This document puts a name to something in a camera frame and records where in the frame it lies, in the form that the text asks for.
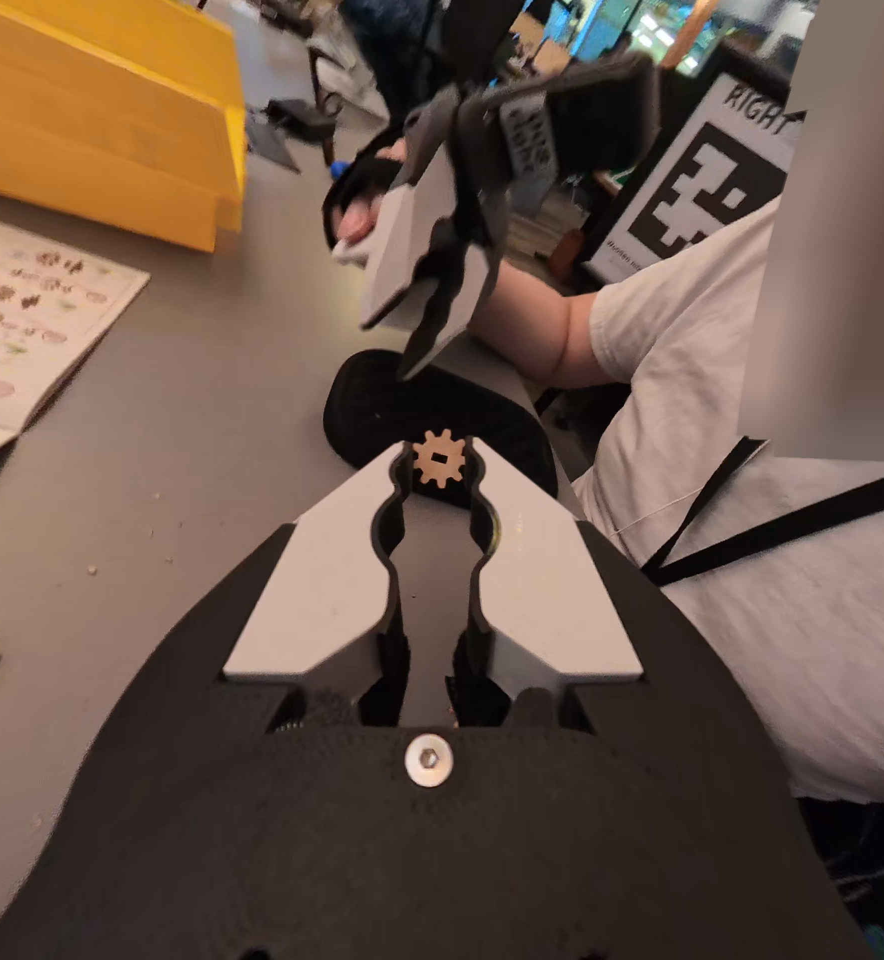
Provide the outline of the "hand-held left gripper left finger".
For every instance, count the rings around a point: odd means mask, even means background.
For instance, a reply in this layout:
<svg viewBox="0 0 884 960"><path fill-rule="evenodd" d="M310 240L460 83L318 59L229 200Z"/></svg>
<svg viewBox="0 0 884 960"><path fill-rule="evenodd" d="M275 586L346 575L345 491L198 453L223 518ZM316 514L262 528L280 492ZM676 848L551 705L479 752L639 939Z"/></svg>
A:
<svg viewBox="0 0 884 960"><path fill-rule="evenodd" d="M399 724L411 653L391 555L411 488L412 447L400 441L283 528L227 681L337 694L365 725Z"/></svg>

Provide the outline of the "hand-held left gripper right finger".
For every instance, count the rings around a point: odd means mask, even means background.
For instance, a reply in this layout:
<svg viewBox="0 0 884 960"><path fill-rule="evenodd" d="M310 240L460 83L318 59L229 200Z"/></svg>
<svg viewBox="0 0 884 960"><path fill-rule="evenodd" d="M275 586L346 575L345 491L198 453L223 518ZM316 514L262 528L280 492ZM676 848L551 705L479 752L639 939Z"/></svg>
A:
<svg viewBox="0 0 884 960"><path fill-rule="evenodd" d="M466 725L498 726L526 690L557 703L632 683L640 658L593 562L587 524L481 438L466 441L472 570Z"/></svg>

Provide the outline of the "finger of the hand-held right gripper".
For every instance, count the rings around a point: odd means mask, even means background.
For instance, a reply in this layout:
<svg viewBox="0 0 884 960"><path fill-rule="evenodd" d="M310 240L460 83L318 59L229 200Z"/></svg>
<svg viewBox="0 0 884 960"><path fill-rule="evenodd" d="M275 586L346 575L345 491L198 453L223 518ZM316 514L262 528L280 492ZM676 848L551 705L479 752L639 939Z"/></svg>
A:
<svg viewBox="0 0 884 960"><path fill-rule="evenodd" d="M490 292L497 274L484 249L440 250L433 289L416 309L418 323L411 333L399 366L399 379L411 380L453 340L468 329L477 306Z"/></svg>
<svg viewBox="0 0 884 960"><path fill-rule="evenodd" d="M456 208L451 161L433 159L416 183L400 182L384 195L369 236L361 295L360 327L369 330L404 295L419 261L430 250L437 224Z"/></svg>

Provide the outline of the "small wooden gear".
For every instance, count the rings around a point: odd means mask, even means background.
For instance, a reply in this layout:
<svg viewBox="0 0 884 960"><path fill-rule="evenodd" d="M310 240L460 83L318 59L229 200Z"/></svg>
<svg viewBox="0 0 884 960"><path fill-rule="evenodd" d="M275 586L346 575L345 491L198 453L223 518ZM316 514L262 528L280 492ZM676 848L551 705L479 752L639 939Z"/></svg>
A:
<svg viewBox="0 0 884 960"><path fill-rule="evenodd" d="M465 440L455 438L449 427L439 433L424 432L424 438L411 443L413 469L418 472L420 483L444 491L463 481L467 460Z"/></svg>

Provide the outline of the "person's right forearm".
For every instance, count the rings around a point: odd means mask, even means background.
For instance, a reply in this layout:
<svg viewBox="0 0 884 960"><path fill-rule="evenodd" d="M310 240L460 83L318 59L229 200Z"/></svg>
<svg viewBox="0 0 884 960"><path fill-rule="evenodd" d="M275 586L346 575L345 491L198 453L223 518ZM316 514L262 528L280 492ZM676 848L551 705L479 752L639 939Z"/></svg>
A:
<svg viewBox="0 0 884 960"><path fill-rule="evenodd" d="M594 301L595 294L565 296L502 262L494 290L476 307L468 332L539 386L603 386L615 379L592 348Z"/></svg>

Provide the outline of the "person's right hand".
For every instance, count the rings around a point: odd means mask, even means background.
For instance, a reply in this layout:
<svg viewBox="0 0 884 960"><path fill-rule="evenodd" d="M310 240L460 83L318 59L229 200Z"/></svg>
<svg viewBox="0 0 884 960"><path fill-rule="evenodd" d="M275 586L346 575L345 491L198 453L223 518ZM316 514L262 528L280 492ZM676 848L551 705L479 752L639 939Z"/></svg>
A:
<svg viewBox="0 0 884 960"><path fill-rule="evenodd" d="M339 200L330 214L337 244L353 246L373 231L385 194L406 156L406 142L401 137L394 144L382 146L355 162L352 172L361 177L360 186L351 198Z"/></svg>

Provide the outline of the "black mesh wrist pad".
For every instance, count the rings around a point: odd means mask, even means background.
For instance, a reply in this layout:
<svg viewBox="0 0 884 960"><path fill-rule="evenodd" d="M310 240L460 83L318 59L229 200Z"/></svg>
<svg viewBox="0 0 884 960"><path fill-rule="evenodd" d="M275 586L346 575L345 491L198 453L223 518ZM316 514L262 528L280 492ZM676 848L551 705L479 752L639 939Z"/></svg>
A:
<svg viewBox="0 0 884 960"><path fill-rule="evenodd" d="M553 498L558 479L543 427L520 404L469 379L427 366L398 377L401 354L367 349L339 368L326 401L323 429L333 451L362 469L388 447L424 441L431 431L483 439Z"/></svg>

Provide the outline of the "black framed marker sign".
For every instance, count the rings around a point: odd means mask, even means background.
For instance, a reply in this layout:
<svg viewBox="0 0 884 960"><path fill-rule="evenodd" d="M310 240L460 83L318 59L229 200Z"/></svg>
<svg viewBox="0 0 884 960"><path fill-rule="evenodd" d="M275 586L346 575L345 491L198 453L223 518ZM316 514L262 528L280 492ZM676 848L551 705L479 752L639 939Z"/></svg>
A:
<svg viewBox="0 0 884 960"><path fill-rule="evenodd" d="M777 78L728 63L695 84L587 239L583 264L602 284L699 244L784 190L803 126Z"/></svg>

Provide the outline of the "person's white t-shirt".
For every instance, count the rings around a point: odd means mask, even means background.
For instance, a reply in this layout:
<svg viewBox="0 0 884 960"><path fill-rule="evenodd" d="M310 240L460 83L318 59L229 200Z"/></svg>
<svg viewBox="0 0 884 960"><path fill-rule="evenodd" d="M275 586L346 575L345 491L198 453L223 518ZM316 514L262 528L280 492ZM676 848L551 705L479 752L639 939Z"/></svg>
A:
<svg viewBox="0 0 884 960"><path fill-rule="evenodd" d="M637 566L734 448L780 200L602 289L589 333L627 383L573 487ZM884 803L884 511L664 587L748 695L793 791Z"/></svg>

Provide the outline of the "yellow stacked storage bins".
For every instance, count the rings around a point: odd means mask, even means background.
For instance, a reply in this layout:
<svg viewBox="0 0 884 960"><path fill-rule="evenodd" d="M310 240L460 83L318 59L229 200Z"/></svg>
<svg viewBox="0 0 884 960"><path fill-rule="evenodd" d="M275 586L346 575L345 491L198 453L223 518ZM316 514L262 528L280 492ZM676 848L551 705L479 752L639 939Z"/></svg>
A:
<svg viewBox="0 0 884 960"><path fill-rule="evenodd" d="M232 29L194 6L0 1L0 196L210 254L245 124Z"/></svg>

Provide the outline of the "open instruction booklet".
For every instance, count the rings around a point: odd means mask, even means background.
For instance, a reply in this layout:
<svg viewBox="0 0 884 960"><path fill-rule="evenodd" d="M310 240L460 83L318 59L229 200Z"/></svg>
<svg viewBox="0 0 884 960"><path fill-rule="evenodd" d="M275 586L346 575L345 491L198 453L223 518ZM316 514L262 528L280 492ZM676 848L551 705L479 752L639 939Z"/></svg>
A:
<svg viewBox="0 0 884 960"><path fill-rule="evenodd" d="M0 450L25 431L150 278L0 222Z"/></svg>

